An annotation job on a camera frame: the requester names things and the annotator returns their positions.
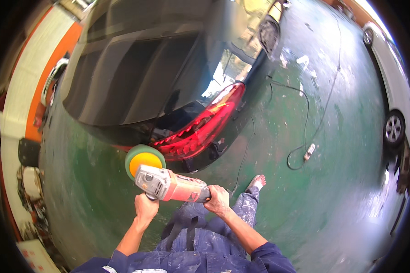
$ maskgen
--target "tail light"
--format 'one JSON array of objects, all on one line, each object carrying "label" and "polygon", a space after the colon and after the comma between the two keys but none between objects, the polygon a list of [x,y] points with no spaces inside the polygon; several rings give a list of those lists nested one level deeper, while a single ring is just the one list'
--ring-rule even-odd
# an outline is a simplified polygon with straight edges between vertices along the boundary
[{"label": "tail light", "polygon": [[204,150],[228,122],[241,101],[244,83],[225,87],[192,122],[165,139],[153,142],[167,161],[185,160]]}]

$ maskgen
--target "blue coverall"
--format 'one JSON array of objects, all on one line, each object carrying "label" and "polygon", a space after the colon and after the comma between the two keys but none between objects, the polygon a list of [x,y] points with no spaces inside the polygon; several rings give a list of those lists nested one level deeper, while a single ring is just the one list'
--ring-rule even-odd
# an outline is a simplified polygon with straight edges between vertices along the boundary
[{"label": "blue coverall", "polygon": [[[238,197],[233,207],[235,213],[252,227],[256,224],[258,197],[258,188],[251,187]],[[173,214],[154,251],[126,256],[115,250],[111,259],[94,257],[72,273],[296,272],[289,259],[281,254],[275,244],[269,242],[255,249],[251,261],[247,260],[245,250],[228,225],[219,217],[206,222],[207,213],[202,203],[186,202]],[[198,217],[194,242],[191,240],[194,250],[187,251],[187,228],[191,227],[191,219],[195,216]],[[182,229],[173,242],[169,242],[172,246],[167,251],[169,234],[175,225],[181,225]]]}]

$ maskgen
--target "green floor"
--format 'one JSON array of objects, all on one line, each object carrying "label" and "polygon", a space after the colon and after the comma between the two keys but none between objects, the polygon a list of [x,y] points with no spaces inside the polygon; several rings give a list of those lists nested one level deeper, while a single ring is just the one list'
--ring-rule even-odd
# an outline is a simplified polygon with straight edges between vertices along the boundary
[{"label": "green floor", "polygon": [[[252,137],[235,197],[254,175],[266,176],[255,228],[281,248],[298,272],[359,272],[368,266],[339,251],[338,240],[343,227],[373,214],[373,197],[381,192],[384,91],[361,29],[323,2],[292,1],[281,25],[284,61],[277,60],[273,78],[297,88],[302,84],[310,100],[306,134],[311,139],[338,63],[340,34],[333,13],[342,36],[341,71],[312,140],[312,158],[298,171],[286,166],[289,151],[303,142],[307,105],[298,91],[273,86],[272,93],[265,81],[258,87],[268,90],[254,123],[247,124],[224,156],[192,175],[233,189]],[[306,69],[296,62],[302,56],[309,58]],[[41,155],[43,187],[55,243],[74,267],[92,256],[112,254],[132,222],[134,196],[140,191],[126,175],[126,153],[88,135],[58,101]],[[304,152],[290,163],[300,164]],[[161,204],[141,250],[155,247],[179,205]]]}]

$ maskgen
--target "black car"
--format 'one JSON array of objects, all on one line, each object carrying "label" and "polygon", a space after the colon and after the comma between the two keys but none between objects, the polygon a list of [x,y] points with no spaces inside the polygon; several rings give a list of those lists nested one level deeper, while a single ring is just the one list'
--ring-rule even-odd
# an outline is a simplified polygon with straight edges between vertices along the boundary
[{"label": "black car", "polygon": [[218,41],[203,27],[212,3],[99,1],[61,85],[67,112],[111,145],[158,149],[175,172],[218,159],[263,95],[283,8],[262,7],[239,38]]}]

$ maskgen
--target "car polisher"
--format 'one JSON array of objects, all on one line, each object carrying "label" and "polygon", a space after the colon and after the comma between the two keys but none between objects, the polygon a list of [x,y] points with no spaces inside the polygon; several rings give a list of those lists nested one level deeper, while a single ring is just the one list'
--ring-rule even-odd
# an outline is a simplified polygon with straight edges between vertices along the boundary
[{"label": "car polisher", "polygon": [[165,166],[164,156],[147,145],[133,147],[125,158],[126,173],[151,200],[203,203],[211,199],[204,181],[176,174]]}]

